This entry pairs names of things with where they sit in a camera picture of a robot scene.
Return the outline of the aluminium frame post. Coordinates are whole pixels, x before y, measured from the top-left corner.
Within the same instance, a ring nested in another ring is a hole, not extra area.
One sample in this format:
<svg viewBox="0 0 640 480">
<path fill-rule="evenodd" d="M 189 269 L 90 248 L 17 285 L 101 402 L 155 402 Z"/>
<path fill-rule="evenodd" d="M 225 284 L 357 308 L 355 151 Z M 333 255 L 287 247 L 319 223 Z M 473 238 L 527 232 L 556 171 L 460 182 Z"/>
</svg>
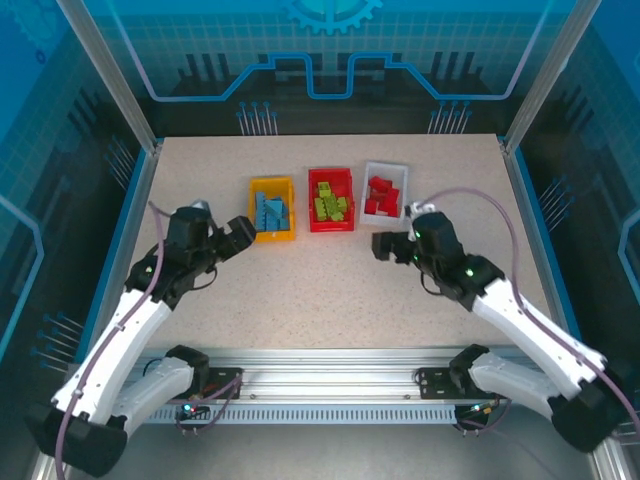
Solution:
<svg viewBox="0 0 640 480">
<path fill-rule="evenodd" d="M 125 76 L 83 0 L 56 0 L 85 53 L 142 149 L 153 156 L 158 142 Z"/>
<path fill-rule="evenodd" d="M 602 0 L 576 0 L 503 141 L 513 156 L 589 26 Z"/>
</svg>

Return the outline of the aluminium mounting rail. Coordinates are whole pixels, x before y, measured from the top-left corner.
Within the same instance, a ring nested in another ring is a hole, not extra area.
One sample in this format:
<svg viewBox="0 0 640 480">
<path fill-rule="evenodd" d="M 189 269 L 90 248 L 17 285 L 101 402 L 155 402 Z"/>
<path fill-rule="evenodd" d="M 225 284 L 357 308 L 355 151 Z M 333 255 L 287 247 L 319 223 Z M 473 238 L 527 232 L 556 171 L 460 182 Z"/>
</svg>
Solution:
<svg viewBox="0 0 640 480">
<path fill-rule="evenodd" d="M 239 404 L 339 405 L 417 404 L 422 390 L 417 371 L 446 369 L 460 352 L 451 348 L 401 349 L 209 349 L 178 346 L 164 352 L 147 349 L 125 374 L 124 385 L 151 376 L 160 359 L 178 353 L 206 355 L 215 370 L 242 370 Z"/>
</svg>

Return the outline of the yellow plastic bin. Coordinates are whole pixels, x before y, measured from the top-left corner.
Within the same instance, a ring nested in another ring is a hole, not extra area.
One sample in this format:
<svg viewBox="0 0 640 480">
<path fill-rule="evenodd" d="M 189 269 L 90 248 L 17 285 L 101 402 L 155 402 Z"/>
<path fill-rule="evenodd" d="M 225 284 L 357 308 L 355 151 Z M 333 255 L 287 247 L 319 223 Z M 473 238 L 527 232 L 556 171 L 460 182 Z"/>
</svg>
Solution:
<svg viewBox="0 0 640 480">
<path fill-rule="evenodd" d="M 281 198 L 286 205 L 291 229 L 289 231 L 258 232 L 256 241 L 262 242 L 284 242 L 295 239 L 295 190 L 293 178 L 291 176 L 270 176 L 253 177 L 249 181 L 249 218 L 255 227 L 255 193 L 263 191 L 268 199 Z"/>
</svg>

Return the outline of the aluminium side rail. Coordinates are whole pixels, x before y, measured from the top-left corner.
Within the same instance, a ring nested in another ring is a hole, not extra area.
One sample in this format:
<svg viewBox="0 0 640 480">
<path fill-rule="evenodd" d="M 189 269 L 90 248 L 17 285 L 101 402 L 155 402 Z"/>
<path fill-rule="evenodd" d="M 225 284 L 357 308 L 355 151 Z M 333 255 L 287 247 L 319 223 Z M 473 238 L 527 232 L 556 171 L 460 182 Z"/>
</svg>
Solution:
<svg viewBox="0 0 640 480">
<path fill-rule="evenodd" d="M 524 156 L 519 147 L 509 152 L 502 144 L 501 149 L 552 319 L 581 340 L 580 328 Z"/>
<path fill-rule="evenodd" d="M 141 150 L 130 179 L 89 313 L 75 352 L 80 364 L 117 309 L 149 199 L 161 148 Z"/>
</svg>

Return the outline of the clear printed enclosure panel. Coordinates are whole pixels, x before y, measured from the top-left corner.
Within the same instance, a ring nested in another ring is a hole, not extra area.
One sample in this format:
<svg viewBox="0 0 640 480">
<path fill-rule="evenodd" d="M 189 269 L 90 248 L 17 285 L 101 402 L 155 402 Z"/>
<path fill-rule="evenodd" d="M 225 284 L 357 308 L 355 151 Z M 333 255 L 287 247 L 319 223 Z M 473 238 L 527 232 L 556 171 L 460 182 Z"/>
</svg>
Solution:
<svg viewBox="0 0 640 480">
<path fill-rule="evenodd" d="M 640 0 L 600 0 L 520 152 L 569 329 L 640 409 Z"/>
<path fill-rule="evenodd" d="M 143 151 L 57 0 L 0 0 L 0 385 L 83 350 Z"/>
<path fill-rule="evenodd" d="M 154 132 L 504 134 L 573 0 L 87 0 Z"/>
</svg>

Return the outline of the white plastic bin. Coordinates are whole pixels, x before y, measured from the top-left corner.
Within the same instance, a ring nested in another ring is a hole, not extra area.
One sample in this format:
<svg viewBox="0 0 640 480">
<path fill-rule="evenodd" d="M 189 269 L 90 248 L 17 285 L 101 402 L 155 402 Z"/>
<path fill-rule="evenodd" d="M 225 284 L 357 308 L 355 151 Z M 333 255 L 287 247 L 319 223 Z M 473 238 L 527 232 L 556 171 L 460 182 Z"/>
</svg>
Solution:
<svg viewBox="0 0 640 480">
<path fill-rule="evenodd" d="M 407 201 L 409 167 L 402 164 L 394 164 L 381 161 L 367 161 L 364 170 L 364 180 L 362 182 L 362 193 L 360 198 L 359 223 L 363 225 L 375 225 L 380 227 L 399 227 L 404 219 L 404 205 Z M 393 188 L 399 189 L 398 208 L 399 218 L 387 216 L 367 215 L 364 213 L 365 200 L 369 198 L 368 181 L 373 176 L 379 176 L 393 182 Z"/>
</svg>

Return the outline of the grey metal base panel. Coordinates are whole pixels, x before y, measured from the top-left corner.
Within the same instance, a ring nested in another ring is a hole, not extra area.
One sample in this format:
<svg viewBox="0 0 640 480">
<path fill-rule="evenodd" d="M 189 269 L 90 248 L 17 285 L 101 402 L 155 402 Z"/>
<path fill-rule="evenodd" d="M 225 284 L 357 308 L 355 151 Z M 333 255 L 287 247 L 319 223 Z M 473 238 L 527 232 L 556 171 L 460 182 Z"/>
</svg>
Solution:
<svg viewBox="0 0 640 480">
<path fill-rule="evenodd" d="M 74 471 L 70 480 L 94 480 Z M 480 436 L 451 426 L 145 426 L 100 480 L 598 480 L 592 459 L 513 412 Z"/>
</svg>

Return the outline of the red plastic bin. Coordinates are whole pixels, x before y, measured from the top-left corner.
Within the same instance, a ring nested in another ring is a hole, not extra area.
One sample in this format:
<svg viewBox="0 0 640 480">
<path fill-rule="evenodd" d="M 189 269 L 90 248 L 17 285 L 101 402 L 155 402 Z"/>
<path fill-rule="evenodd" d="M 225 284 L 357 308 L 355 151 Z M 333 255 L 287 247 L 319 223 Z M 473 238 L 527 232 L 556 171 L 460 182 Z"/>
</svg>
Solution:
<svg viewBox="0 0 640 480">
<path fill-rule="evenodd" d="M 328 183 L 331 193 L 346 199 L 347 209 L 341 221 L 334 221 L 327 214 L 323 221 L 318 219 L 315 199 L 319 198 L 318 185 Z M 309 229 L 312 233 L 351 232 L 355 229 L 356 206 L 353 195 L 353 178 L 349 168 L 315 168 L 308 172 Z"/>
</svg>

